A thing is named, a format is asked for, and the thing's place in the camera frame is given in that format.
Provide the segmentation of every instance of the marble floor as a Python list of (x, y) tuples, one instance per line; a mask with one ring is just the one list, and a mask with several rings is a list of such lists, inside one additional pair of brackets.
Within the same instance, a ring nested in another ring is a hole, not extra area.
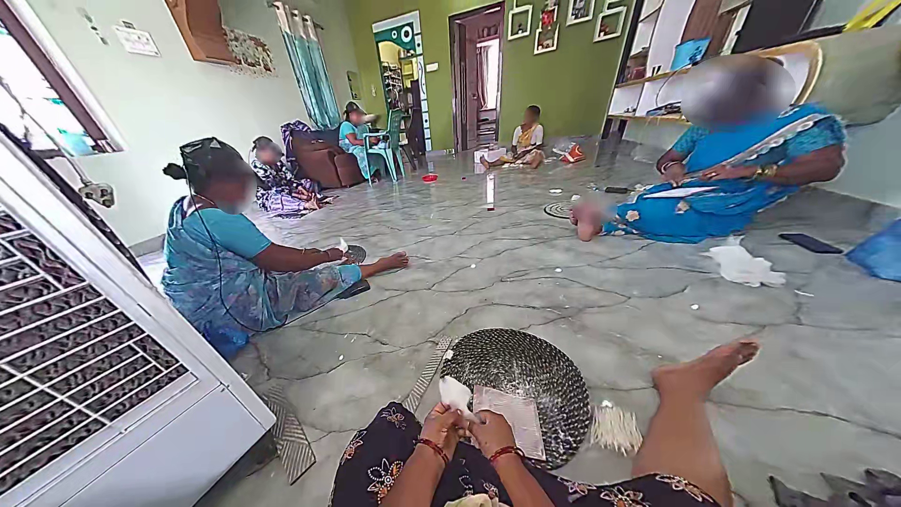
[[(589, 155), (591, 144), (584, 143)], [(495, 211), (484, 206), (485, 175), (473, 173), (471, 155), (461, 155), (433, 161), (433, 184), (418, 176), (364, 184), (309, 217), (255, 217), (284, 244), (326, 247), (343, 237), (370, 257), (404, 250), (411, 265), (372, 279), (372, 289), (354, 299), (257, 336), (233, 361), (260, 392), (287, 386), (317, 463), (288, 486), (276, 460), (218, 484), (199, 505), (324, 507), (354, 431), (406, 396), (442, 336), (483, 327), (514, 327), (552, 342), (581, 369), (592, 402), (634, 411), (643, 429), (657, 405), (651, 368), (740, 336), (758, 338), (758, 359), (708, 404), (739, 504), (771, 505), (770, 474), (825, 493), (819, 472), (901, 472), (901, 284), (778, 238), (803, 232), (850, 247), (898, 210), (819, 189), (792, 197), (762, 213), (742, 243), (786, 272), (787, 284), (751, 288), (721, 278), (701, 255), (722, 240), (582, 243), (567, 220), (545, 215), (544, 205), (586, 195), (590, 183), (657, 178), (624, 145), (597, 160), (599, 167), (553, 161), (537, 171), (499, 171)], [(551, 195), (555, 188), (563, 193)], [(437, 401), (434, 384), (420, 415)], [(628, 477), (629, 467), (612, 451), (585, 447), (559, 472), (602, 483)]]

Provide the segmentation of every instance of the plastic chair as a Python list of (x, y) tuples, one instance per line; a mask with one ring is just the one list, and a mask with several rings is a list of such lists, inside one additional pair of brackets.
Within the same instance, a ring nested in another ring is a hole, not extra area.
[[(406, 172), (404, 171), (404, 162), (401, 159), (400, 152), (400, 121), (403, 117), (403, 113), (400, 109), (393, 109), (390, 113), (388, 113), (388, 130), (385, 132), (378, 132), (374, 134), (365, 133), (363, 134), (363, 139), (367, 142), (366, 153), (374, 153), (377, 155), (381, 155), (385, 162), (387, 163), (388, 170), (391, 171), (391, 180), (397, 182), (397, 169), (395, 166), (395, 157), (397, 157), (397, 163), (400, 164), (400, 173), (406, 178)], [(369, 146), (369, 139), (378, 139), (379, 144), (376, 146)], [(384, 142), (384, 147), (379, 147), (379, 145)]]

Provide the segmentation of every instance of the bangle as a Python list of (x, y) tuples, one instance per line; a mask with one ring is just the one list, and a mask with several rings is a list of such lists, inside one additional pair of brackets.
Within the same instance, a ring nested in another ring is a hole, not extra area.
[(431, 447), (432, 450), (435, 451), (435, 453), (436, 453), (438, 456), (441, 457), (441, 460), (444, 461), (444, 465), (447, 466), (447, 464), (448, 464), (448, 462), (449, 462), (450, 460), (448, 459), (448, 455), (446, 455), (446, 454), (444, 453), (444, 449), (442, 449), (441, 446), (439, 446), (438, 444), (432, 442), (432, 441), (431, 441), (430, 439), (428, 439), (428, 438), (417, 438), (417, 439), (416, 439), (416, 445), (419, 445), (419, 444), (423, 444), (424, 446)]
[(520, 458), (525, 457), (525, 453), (519, 447), (507, 446), (507, 447), (501, 447), (497, 451), (495, 451), (495, 454), (491, 455), (491, 457), (488, 459), (488, 461), (491, 463), (491, 465), (493, 465), (499, 457), (501, 457), (505, 454), (517, 454), (517, 455), (519, 455)]
[(669, 161), (669, 162), (667, 162), (667, 163), (661, 165), (661, 166), (660, 166), (660, 169), (658, 170), (658, 172), (659, 172), (660, 174), (663, 174), (664, 172), (667, 171), (667, 169), (669, 169), (669, 166), (676, 165), (676, 164), (678, 164), (678, 163), (681, 163), (681, 162), (679, 162), (679, 161)]

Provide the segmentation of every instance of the window frame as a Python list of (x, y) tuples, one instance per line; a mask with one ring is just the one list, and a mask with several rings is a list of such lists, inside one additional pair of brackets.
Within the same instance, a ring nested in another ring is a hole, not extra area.
[[(98, 153), (126, 149), (122, 135), (26, 0), (0, 0), (0, 22), (96, 142)], [(43, 153), (49, 158), (58, 151)]]

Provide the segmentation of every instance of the hand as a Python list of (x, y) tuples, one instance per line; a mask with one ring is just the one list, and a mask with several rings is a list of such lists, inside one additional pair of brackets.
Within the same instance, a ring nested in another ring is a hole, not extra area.
[(454, 450), (457, 449), (457, 442), (460, 441), (459, 430), (463, 425), (463, 414), (459, 410), (451, 410), (450, 405), (439, 402), (429, 415), (425, 416), (425, 424), (419, 438), (428, 438), (438, 444), (448, 459), (451, 459)]
[(750, 178), (757, 174), (758, 167), (755, 165), (715, 165), (714, 167), (701, 171), (701, 180), (737, 180), (739, 178)]
[(686, 168), (684, 163), (677, 162), (670, 164), (669, 167), (663, 171), (663, 180), (672, 183), (674, 187), (678, 187), (685, 179), (685, 173)]
[(516, 445), (513, 429), (504, 416), (491, 410), (480, 410), (477, 414), (485, 422), (469, 424), (469, 433), (476, 438), (478, 448), (485, 457), (491, 457), (498, 449)]
[(341, 248), (329, 248), (325, 252), (329, 254), (329, 262), (339, 261), (344, 257), (344, 252), (341, 251)]

